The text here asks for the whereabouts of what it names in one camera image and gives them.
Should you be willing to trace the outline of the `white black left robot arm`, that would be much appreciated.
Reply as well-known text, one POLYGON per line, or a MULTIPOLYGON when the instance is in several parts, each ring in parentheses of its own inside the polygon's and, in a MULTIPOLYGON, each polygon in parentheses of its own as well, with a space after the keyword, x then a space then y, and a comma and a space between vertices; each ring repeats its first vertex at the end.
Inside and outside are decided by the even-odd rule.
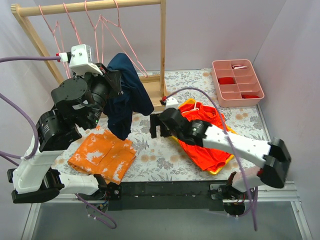
POLYGON ((45 203, 62 194, 82 194, 90 200, 106 196, 107 183, 100 174, 70 175, 52 169, 57 157, 82 138, 78 128, 96 128, 107 100, 123 94, 121 72, 101 63, 96 67, 102 74, 74 75, 51 91, 54 106, 40 116, 38 136, 31 141, 39 144, 35 155, 7 171, 14 186, 13 203, 45 203))

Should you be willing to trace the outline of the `navy blue shorts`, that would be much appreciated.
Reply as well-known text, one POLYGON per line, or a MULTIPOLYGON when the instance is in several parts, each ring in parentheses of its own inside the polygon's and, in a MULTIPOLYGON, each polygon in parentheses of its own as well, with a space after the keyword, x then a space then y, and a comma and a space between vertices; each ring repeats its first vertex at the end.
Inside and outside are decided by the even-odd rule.
POLYGON ((108 129, 124 141, 131 133, 133 113, 150 115, 155 109, 131 60, 124 53, 115 55, 107 66, 108 70, 121 72, 123 94, 107 100, 103 113, 108 117, 108 129))

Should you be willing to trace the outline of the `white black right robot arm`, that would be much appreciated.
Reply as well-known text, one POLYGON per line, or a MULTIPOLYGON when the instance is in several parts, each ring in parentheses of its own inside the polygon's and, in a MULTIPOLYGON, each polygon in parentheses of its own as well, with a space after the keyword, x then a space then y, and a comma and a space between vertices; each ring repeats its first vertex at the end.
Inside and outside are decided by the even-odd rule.
POLYGON ((151 114, 149 132, 152 138, 157 136, 156 127, 160 127, 164 138, 174 136, 188 145, 221 150, 253 163, 253 167, 230 176, 226 192, 232 199, 261 185, 275 189, 285 186, 292 158, 282 139, 255 140, 224 132, 203 120, 189 121, 175 108, 151 114))

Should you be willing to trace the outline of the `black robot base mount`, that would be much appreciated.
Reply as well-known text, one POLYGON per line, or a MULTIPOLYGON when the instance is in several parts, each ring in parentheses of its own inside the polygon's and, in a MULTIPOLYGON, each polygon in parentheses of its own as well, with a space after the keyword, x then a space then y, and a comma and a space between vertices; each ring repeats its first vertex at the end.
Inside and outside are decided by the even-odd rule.
POLYGON ((234 216, 244 213, 247 199, 226 180, 110 183, 105 198, 109 211, 207 209, 234 216))

